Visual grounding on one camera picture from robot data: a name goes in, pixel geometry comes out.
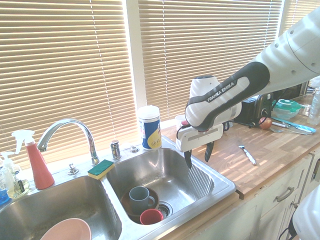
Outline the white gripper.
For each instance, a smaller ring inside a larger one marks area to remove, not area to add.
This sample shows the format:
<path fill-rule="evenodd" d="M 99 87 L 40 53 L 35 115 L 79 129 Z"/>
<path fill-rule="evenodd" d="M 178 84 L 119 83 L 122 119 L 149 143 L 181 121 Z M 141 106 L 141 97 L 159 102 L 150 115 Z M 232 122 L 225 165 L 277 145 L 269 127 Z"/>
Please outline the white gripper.
<path fill-rule="evenodd" d="M 213 126 L 204 132 L 200 132 L 189 125 L 183 125 L 177 131 L 175 147 L 178 151 L 184 152 L 184 159 L 189 169 L 192 168 L 191 150 L 206 145 L 204 160 L 208 162 L 213 152 L 214 141 L 222 137 L 223 131 L 224 126 L 222 123 Z"/>

